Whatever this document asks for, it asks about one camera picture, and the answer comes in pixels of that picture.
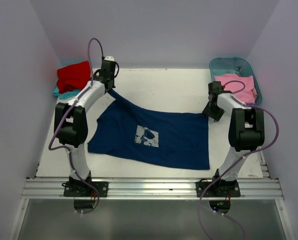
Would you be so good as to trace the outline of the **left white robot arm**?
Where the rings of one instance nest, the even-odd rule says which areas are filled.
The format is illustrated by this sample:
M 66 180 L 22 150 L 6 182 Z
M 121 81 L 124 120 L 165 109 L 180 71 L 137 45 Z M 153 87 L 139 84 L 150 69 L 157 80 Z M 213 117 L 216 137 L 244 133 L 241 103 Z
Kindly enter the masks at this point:
M 58 103 L 55 107 L 54 133 L 48 149 L 65 149 L 70 165 L 68 182 L 84 197 L 93 190 L 84 147 L 88 135 L 87 112 L 99 98 L 115 87 L 118 73 L 119 64 L 114 57 L 104 57 L 101 68 L 91 75 L 83 90 L 72 100 Z

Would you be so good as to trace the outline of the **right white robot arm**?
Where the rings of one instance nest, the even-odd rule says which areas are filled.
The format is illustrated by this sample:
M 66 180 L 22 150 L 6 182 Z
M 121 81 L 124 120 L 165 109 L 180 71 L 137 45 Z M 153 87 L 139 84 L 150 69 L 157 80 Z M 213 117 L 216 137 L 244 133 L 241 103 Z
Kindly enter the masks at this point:
M 229 152 L 207 186 L 216 196 L 237 188 L 238 174 L 247 159 L 247 153 L 255 151 L 265 141 L 264 112 L 246 106 L 234 98 L 234 94 L 219 81 L 208 84 L 209 101 L 203 114 L 215 122 L 227 113 L 230 115 L 228 140 Z

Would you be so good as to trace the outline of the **navy blue t-shirt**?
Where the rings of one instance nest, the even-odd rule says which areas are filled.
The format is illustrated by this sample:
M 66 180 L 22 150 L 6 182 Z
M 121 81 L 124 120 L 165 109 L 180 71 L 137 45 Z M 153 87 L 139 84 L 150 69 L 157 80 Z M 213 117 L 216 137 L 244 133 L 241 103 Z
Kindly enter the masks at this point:
M 209 170 L 208 118 L 141 108 L 110 90 L 87 150 L 162 167 Z

